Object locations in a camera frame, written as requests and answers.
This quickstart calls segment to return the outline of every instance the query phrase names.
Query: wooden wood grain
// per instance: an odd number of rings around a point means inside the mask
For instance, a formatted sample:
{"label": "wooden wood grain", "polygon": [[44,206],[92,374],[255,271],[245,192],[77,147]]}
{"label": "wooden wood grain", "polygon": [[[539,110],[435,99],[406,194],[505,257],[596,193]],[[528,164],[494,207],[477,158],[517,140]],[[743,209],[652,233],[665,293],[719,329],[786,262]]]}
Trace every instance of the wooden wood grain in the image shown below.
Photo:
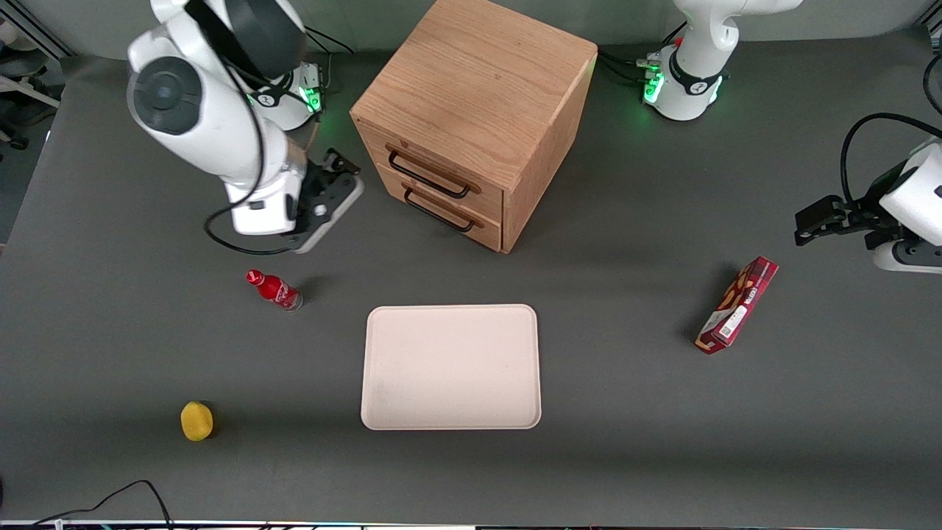
{"label": "wooden wood grain", "polygon": [[512,190],[595,50],[486,0],[438,0],[350,114]]}
{"label": "wooden wood grain", "polygon": [[447,197],[437,190],[429,188],[425,184],[411,179],[404,174],[399,174],[414,183],[414,186],[428,194],[439,197],[444,201],[470,208],[479,215],[500,224],[503,218],[504,192],[487,181],[477,178],[468,178],[466,174],[456,174],[447,168],[443,168],[434,162],[428,162],[421,156],[413,155],[413,147],[408,142],[395,141],[391,135],[384,134],[368,126],[358,124],[360,136],[363,139],[366,150],[370,158],[377,167],[382,167],[390,172],[396,172],[389,165],[389,153],[391,148],[396,148],[401,156],[397,159],[397,164],[420,174],[428,180],[442,186],[448,190],[459,191],[464,185],[470,187],[470,191],[463,199],[454,199]]}
{"label": "wooden wood grain", "polygon": [[549,182],[560,168],[569,148],[576,139],[582,108],[585,105],[589,83],[592,80],[595,62],[586,64],[582,74],[574,79],[572,93],[560,105],[559,113],[546,131],[521,174],[517,187],[506,195],[504,208],[503,253],[509,253],[524,226],[529,221],[537,203],[543,197]]}
{"label": "wooden wood grain", "polygon": [[[399,201],[405,203],[406,190],[411,189],[413,190],[413,193],[409,200],[418,203],[420,206],[427,208],[434,213],[437,213],[438,215],[441,215],[452,223],[458,225],[467,225],[468,222],[473,222],[474,227],[472,227],[470,231],[464,233],[464,235],[491,250],[500,250],[501,232],[499,224],[491,221],[490,219],[481,217],[467,208],[456,207],[453,204],[443,201],[439,197],[432,196],[430,193],[418,189],[412,185],[412,179],[403,178],[399,176],[399,174],[385,168],[377,169],[380,173],[382,183],[386,187],[386,191],[388,191],[390,195],[399,199]],[[429,223],[438,222],[432,218],[429,218]],[[461,232],[455,231],[455,237],[459,237],[461,235]]]}
{"label": "wooden wood grain", "polygon": [[[596,51],[487,0],[437,0],[350,115],[393,196],[404,182],[491,223],[485,244],[509,253],[576,137]],[[394,171],[392,149],[438,185],[476,188],[447,197]]]}

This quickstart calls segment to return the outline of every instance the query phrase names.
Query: bottle cap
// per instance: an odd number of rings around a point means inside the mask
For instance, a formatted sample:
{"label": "bottle cap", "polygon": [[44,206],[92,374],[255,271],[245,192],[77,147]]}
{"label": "bottle cap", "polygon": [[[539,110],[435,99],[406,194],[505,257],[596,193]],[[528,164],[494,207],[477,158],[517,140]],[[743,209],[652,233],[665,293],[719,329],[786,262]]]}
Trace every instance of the bottle cap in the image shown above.
{"label": "bottle cap", "polygon": [[252,285],[262,285],[262,282],[265,281],[265,275],[252,269],[245,274],[245,279]]}

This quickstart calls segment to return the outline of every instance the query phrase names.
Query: drawer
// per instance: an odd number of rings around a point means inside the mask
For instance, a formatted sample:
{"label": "drawer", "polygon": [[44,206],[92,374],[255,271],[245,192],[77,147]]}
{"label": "drawer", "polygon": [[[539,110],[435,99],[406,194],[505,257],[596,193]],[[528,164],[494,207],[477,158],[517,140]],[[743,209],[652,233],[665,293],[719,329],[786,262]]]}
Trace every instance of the drawer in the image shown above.
{"label": "drawer", "polygon": [[418,188],[410,178],[383,167],[377,170],[390,195],[487,248],[500,251],[500,224]]}
{"label": "drawer", "polygon": [[362,122],[358,127],[377,167],[409,179],[416,190],[426,191],[427,196],[471,208],[498,224],[503,219],[504,193],[500,188],[431,162],[429,156],[418,154],[419,148],[407,141],[363,126]]}

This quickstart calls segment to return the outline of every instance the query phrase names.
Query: wooden cabinet top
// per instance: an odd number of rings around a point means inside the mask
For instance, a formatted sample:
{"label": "wooden cabinet top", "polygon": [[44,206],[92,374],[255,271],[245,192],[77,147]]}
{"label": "wooden cabinet top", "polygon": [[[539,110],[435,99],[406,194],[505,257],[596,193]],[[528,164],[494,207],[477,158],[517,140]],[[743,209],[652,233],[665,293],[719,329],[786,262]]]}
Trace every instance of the wooden cabinet top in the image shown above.
{"label": "wooden cabinet top", "polygon": [[595,53],[486,0],[438,0],[350,113],[512,190]]}

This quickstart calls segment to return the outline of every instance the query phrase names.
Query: bottle label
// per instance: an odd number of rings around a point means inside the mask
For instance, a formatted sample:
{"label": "bottle label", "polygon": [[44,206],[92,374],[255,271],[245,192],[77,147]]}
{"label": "bottle label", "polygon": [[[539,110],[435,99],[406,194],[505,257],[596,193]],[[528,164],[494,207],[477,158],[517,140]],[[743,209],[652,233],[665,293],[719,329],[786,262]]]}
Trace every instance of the bottle label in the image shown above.
{"label": "bottle label", "polygon": [[283,281],[278,287],[278,292],[275,294],[275,299],[272,300],[272,302],[285,309],[292,309],[298,302],[298,295],[296,289],[289,287],[288,284]]}

